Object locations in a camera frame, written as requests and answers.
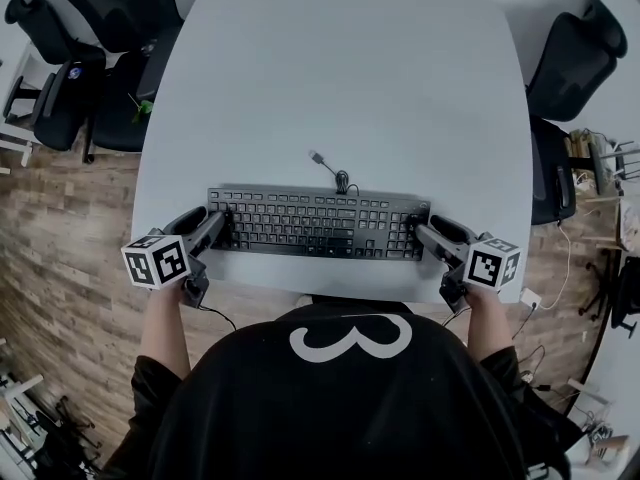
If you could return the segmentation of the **wooden easel with board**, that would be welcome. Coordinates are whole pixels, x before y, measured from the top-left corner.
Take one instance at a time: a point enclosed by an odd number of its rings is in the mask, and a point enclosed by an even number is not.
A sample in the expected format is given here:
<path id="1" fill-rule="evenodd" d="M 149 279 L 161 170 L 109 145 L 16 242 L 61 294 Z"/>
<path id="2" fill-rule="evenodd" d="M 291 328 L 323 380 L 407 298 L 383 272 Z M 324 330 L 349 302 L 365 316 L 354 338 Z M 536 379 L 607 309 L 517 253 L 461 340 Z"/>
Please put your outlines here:
<path id="1" fill-rule="evenodd" d="M 614 235 L 584 236 L 598 248 L 618 250 L 640 257 L 640 212 L 625 196 L 598 196 L 584 200 L 587 204 L 616 203 Z"/>

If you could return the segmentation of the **person's black shirt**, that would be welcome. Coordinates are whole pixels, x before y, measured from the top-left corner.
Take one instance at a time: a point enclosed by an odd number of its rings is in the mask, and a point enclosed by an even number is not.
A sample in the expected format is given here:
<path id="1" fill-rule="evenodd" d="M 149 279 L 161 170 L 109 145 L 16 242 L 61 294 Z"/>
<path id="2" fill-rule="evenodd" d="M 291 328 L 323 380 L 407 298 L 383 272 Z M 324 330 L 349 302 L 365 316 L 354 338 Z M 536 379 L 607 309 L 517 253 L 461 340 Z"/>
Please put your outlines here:
<path id="1" fill-rule="evenodd" d="M 134 414 L 100 480 L 568 477 L 507 347 L 477 360 L 408 310 L 314 304 L 239 329 L 180 378 L 141 356 Z"/>

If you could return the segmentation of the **white router with antennas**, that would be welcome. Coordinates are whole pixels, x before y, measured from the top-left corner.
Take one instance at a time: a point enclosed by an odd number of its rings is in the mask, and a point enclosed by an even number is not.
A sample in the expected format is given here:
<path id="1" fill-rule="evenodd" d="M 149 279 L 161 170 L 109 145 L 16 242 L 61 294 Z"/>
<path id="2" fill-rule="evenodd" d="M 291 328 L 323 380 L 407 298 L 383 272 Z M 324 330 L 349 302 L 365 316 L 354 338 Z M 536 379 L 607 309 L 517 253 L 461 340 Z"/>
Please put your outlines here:
<path id="1" fill-rule="evenodd" d="M 601 155 L 603 168 L 616 180 L 640 181 L 640 142 L 612 142 Z"/>

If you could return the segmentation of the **green leaf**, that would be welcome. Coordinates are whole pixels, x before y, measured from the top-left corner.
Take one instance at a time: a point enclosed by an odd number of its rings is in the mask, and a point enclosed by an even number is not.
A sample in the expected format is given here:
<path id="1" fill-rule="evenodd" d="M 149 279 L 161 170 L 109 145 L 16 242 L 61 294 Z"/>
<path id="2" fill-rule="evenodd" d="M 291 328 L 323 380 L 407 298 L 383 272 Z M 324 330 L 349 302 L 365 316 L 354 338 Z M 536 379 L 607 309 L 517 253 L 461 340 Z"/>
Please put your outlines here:
<path id="1" fill-rule="evenodd" d="M 132 94 L 128 94 L 128 96 L 131 102 L 136 107 L 136 111 L 132 118 L 132 123 L 139 124 L 147 120 L 153 111 L 154 103 L 146 99 L 137 100 Z"/>

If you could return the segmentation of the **person's right forearm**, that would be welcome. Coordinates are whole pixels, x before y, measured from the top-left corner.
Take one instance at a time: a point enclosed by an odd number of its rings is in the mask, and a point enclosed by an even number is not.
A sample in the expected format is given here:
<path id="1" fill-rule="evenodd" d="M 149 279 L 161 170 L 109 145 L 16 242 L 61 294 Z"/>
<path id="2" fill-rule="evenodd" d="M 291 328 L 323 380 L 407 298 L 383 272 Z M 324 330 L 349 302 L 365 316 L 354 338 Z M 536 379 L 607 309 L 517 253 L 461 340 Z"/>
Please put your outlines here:
<path id="1" fill-rule="evenodd" d="M 465 297 L 470 311 L 468 349 L 477 360 L 513 346 L 506 306 L 494 291 L 470 285 Z"/>

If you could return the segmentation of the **person's left forearm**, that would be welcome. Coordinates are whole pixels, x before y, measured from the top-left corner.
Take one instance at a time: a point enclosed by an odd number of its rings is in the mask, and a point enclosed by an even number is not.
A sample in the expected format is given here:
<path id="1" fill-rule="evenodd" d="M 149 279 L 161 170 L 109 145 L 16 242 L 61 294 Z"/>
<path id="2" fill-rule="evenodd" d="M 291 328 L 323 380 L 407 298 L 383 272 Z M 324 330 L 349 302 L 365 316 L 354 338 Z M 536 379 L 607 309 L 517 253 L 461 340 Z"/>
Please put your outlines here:
<path id="1" fill-rule="evenodd" d="M 180 311 L 180 282 L 150 292 L 144 312 L 139 354 L 151 358 L 180 379 L 191 365 Z"/>

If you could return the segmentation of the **small black office chair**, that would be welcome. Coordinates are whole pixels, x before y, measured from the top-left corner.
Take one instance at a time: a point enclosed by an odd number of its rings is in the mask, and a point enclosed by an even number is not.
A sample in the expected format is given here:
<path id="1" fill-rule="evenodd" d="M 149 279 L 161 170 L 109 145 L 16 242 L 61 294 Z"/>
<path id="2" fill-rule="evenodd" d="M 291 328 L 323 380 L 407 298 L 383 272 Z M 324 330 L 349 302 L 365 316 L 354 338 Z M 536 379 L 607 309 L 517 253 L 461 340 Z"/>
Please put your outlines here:
<path id="1" fill-rule="evenodd" d="M 8 116 L 16 100 L 35 100 L 31 112 L 35 137 L 50 149 L 68 151 L 80 127 L 98 105 L 105 78 L 105 53 L 99 47 L 72 38 L 47 0 L 10 0 L 4 19 L 9 25 L 19 25 L 44 61 L 59 69 L 48 76 L 42 89 L 23 88 L 23 78 L 19 77 L 5 103 L 3 116 Z M 71 80 L 67 73 L 75 66 L 82 68 L 82 74 Z"/>

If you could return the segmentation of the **black folded stand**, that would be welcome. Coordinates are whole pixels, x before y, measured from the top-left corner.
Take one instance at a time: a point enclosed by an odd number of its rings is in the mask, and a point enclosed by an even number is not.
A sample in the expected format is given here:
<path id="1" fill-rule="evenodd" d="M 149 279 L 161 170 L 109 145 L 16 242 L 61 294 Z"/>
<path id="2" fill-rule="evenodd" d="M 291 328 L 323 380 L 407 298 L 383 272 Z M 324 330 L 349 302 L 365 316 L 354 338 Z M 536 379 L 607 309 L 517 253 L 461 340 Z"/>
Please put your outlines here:
<path id="1" fill-rule="evenodd" d="M 49 414 L 37 405 L 36 422 L 45 433 L 45 440 L 36 453 L 39 467 L 53 472 L 69 472 L 70 475 L 84 474 L 96 476 L 101 458 L 101 441 L 92 440 L 88 432 L 95 429 L 89 419 L 76 417 L 70 407 L 67 396 L 62 396 Z"/>

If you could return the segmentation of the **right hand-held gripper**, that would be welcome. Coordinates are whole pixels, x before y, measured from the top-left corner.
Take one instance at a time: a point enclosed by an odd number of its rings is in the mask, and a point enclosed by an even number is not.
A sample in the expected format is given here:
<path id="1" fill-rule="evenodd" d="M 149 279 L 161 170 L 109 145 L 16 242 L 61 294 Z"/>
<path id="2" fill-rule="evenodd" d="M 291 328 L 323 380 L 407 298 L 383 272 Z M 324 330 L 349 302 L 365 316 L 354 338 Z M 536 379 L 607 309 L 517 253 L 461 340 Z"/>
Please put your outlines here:
<path id="1" fill-rule="evenodd" d="M 518 246 L 499 238 L 481 239 L 467 226 L 440 215 L 410 217 L 407 225 L 425 250 L 448 265 L 440 295 L 453 313 L 466 307 L 469 287 L 499 293 L 516 278 L 522 259 Z"/>

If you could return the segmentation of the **small white side table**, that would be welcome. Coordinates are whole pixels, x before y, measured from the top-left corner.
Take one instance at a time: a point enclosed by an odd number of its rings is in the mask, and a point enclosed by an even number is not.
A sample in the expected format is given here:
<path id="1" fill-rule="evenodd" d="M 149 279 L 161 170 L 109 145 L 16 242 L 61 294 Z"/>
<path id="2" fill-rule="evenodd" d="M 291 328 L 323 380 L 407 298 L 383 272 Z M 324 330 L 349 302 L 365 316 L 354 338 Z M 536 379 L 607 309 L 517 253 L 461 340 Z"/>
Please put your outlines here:
<path id="1" fill-rule="evenodd" d="M 50 70 L 30 40 L 11 50 L 2 51 L 0 60 L 0 152 L 7 150 L 21 154 L 21 165 L 26 167 L 33 146 L 39 141 L 29 121 L 23 124 L 21 119 L 30 116 L 35 100 L 18 99 L 12 104 L 7 117 L 2 112 L 20 76 L 23 77 L 23 88 L 42 89 Z"/>

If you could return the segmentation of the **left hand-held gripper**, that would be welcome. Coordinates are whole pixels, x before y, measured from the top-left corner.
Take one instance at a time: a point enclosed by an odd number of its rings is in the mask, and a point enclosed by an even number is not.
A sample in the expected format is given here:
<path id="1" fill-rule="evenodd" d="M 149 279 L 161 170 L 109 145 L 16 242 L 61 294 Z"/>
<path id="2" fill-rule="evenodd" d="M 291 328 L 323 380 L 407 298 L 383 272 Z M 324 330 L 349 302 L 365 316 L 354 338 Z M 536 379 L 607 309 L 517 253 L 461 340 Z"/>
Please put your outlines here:
<path id="1" fill-rule="evenodd" d="M 127 243 L 121 254 L 131 284 L 161 290 L 178 283 L 182 304 L 199 308 L 209 281 L 205 265 L 197 258 L 214 245 L 231 216 L 228 211 L 209 213 L 198 206 L 167 224 L 163 233 L 154 229 Z"/>

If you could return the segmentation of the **black mesh office chair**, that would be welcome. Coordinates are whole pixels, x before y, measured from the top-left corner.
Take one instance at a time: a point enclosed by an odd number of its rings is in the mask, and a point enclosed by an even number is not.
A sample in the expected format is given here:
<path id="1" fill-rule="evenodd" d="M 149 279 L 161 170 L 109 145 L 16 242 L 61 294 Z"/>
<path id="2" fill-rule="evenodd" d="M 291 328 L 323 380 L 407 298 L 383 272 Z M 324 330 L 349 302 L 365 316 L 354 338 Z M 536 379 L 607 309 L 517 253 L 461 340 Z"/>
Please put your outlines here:
<path id="1" fill-rule="evenodd" d="M 553 22 L 526 88 L 533 160 L 531 224 L 561 222 L 574 215 L 575 170 L 594 174 L 602 192 L 605 176 L 595 144 L 589 156 L 573 157 L 558 122 L 575 119 L 628 51 L 625 32 L 601 0 L 588 0 L 582 16 L 561 13 Z"/>
<path id="2" fill-rule="evenodd" d="M 118 56 L 105 71 L 98 105 L 88 121 L 88 147 L 123 153 L 143 150 L 149 118 L 133 124 L 129 99 L 155 102 L 183 26 L 176 0 L 67 0 L 85 18 L 102 47 Z"/>

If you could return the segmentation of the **wooden crate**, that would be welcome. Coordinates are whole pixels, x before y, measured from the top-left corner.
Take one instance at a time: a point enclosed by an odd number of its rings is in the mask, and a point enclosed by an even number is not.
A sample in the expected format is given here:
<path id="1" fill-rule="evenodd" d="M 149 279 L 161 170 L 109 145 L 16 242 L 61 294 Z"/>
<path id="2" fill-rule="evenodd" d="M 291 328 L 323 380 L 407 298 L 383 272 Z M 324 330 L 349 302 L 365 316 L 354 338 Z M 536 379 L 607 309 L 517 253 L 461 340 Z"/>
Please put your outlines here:
<path id="1" fill-rule="evenodd" d="M 600 132 L 589 128 L 574 129 L 566 140 L 570 155 L 578 158 L 587 158 L 592 155 L 589 147 L 593 146 L 599 154 L 606 152 L 609 145 L 608 138 Z"/>

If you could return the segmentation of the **black keyboard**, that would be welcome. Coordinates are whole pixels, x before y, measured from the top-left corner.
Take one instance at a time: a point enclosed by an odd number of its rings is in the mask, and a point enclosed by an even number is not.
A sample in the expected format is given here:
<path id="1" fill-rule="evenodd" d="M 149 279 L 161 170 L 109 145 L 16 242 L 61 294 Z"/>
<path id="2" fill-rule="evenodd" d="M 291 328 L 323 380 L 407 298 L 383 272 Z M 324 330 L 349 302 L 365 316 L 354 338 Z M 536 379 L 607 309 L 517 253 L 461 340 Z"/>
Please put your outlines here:
<path id="1" fill-rule="evenodd" d="M 267 188 L 210 188 L 208 209 L 226 224 L 212 247 L 244 253 L 419 261 L 414 229 L 430 203 L 389 195 Z"/>

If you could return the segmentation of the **black swivel chair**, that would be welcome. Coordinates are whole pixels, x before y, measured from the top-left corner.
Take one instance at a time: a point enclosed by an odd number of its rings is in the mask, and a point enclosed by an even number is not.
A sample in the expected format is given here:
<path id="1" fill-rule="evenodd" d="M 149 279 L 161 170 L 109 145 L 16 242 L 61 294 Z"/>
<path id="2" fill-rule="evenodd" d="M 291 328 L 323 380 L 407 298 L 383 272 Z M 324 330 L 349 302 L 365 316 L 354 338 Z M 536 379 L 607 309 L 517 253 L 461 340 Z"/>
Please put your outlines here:
<path id="1" fill-rule="evenodd" d="M 640 258 L 627 257 L 620 271 L 613 274 L 611 254 L 608 250 L 603 254 L 606 257 L 603 271 L 591 262 L 586 264 L 586 270 L 591 271 L 598 281 L 598 291 L 586 306 L 578 310 L 578 314 L 583 316 L 598 304 L 597 312 L 590 317 L 591 321 L 598 320 L 603 310 L 607 309 L 611 328 L 627 331 L 631 339 L 638 323 L 627 323 L 626 318 L 640 315 Z"/>

